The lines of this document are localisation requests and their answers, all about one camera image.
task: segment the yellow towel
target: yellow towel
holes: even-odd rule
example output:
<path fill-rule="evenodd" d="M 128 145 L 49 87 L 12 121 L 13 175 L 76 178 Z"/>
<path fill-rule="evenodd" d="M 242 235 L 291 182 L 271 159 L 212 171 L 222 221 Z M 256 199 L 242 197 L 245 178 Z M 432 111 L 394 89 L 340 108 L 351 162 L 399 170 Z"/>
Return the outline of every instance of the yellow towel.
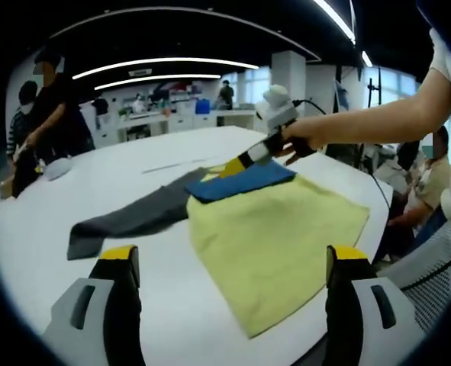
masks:
<path fill-rule="evenodd" d="M 192 245 L 251 338 L 325 285 L 326 247 L 354 246 L 369 217 L 299 175 L 210 204 L 191 197 L 187 208 Z"/>

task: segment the blue cloth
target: blue cloth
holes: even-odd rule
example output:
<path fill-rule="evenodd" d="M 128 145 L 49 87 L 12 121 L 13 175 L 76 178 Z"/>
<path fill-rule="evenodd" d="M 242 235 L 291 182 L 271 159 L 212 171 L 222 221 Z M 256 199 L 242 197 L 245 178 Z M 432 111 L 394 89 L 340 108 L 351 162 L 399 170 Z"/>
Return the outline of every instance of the blue cloth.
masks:
<path fill-rule="evenodd" d="M 413 252 L 416 248 L 424 244 L 438 229 L 440 229 L 444 223 L 447 222 L 446 216 L 442 211 L 442 207 L 439 206 L 430 215 L 429 220 L 422 227 L 417 237 L 415 238 L 413 247 L 410 252 Z"/>
<path fill-rule="evenodd" d="M 203 204 L 219 201 L 239 193 L 291 181 L 296 173 L 276 162 L 254 164 L 236 175 L 191 183 L 186 190 Z"/>

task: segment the woman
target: woman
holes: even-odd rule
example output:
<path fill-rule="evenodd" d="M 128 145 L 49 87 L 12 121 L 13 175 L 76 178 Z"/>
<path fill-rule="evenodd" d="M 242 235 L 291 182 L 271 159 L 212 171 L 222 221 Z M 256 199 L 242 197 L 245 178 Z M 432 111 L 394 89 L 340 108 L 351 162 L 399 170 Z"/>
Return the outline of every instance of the woman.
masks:
<path fill-rule="evenodd" d="M 292 137 L 301 137 L 310 147 L 319 149 L 328 143 L 416 141 L 437 131 L 447 121 L 451 115 L 451 18 L 446 19 L 450 5 L 429 0 L 418 3 L 424 16 L 445 39 L 435 29 L 430 31 L 433 61 L 417 94 L 376 108 L 297 120 L 283 131 L 285 143 Z M 286 146 L 279 155 L 293 152 L 292 146 Z M 299 156 L 294 154 L 287 164 L 297 159 Z M 433 217 L 439 226 L 451 218 L 451 179 Z"/>

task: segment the face mask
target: face mask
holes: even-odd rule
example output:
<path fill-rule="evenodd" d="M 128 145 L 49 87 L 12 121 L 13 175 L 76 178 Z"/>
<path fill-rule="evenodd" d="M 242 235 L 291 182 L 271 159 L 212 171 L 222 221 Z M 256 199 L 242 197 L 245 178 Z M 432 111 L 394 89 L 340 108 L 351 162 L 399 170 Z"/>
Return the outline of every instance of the face mask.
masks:
<path fill-rule="evenodd" d="M 22 105 L 22 106 L 20 106 L 20 111 L 23 114 L 29 114 L 30 111 L 32 110 L 33 106 L 34 106 L 34 103 L 29 103 L 29 104 L 26 104 L 26 105 Z"/>

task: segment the ceiling light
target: ceiling light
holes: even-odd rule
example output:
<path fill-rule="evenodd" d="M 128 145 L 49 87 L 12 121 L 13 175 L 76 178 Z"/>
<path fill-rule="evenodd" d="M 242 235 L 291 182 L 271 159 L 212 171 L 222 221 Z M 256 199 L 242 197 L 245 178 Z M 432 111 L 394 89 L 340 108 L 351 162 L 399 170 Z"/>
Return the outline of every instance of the ceiling light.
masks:
<path fill-rule="evenodd" d="M 361 53 L 361 57 L 362 57 L 362 61 L 364 61 L 364 63 L 366 64 L 366 66 L 372 67 L 372 62 L 371 62 L 371 60 L 369 59 L 369 56 L 368 56 L 368 54 L 367 54 L 365 51 L 363 51 L 363 52 Z"/>
<path fill-rule="evenodd" d="M 130 82 L 146 82 L 149 80 L 161 80 L 161 79 L 219 79 L 220 75 L 208 75 L 208 74 L 176 74 L 176 75 L 159 75 L 159 76 L 147 76 L 145 78 L 135 78 L 122 80 L 121 82 L 111 82 L 110 84 L 104 84 L 95 87 L 95 90 L 110 88 L 111 86 L 128 84 Z"/>
<path fill-rule="evenodd" d="M 257 70 L 259 67 L 256 65 L 250 65 L 249 63 L 236 63 L 234 61 L 226 61 L 224 59 L 202 59 L 200 57 L 161 57 L 158 59 L 136 59 L 134 61 L 127 61 L 125 63 L 114 63 L 113 65 L 98 67 L 97 69 L 82 72 L 78 75 L 74 75 L 72 78 L 74 80 L 82 78 L 83 76 L 95 74 L 97 72 L 116 69 L 117 67 L 140 65 L 142 63 L 169 63 L 178 61 L 188 61 L 192 63 L 220 63 L 222 65 L 240 66 L 247 69 Z"/>
<path fill-rule="evenodd" d="M 313 0 L 315 4 L 321 7 L 323 11 L 327 13 L 327 15 L 337 24 L 337 26 L 341 29 L 342 32 L 350 39 L 350 41 L 356 44 L 356 36 L 354 32 L 350 30 L 347 26 L 346 22 L 336 13 L 335 10 L 332 9 L 330 5 L 327 4 L 325 0 Z"/>

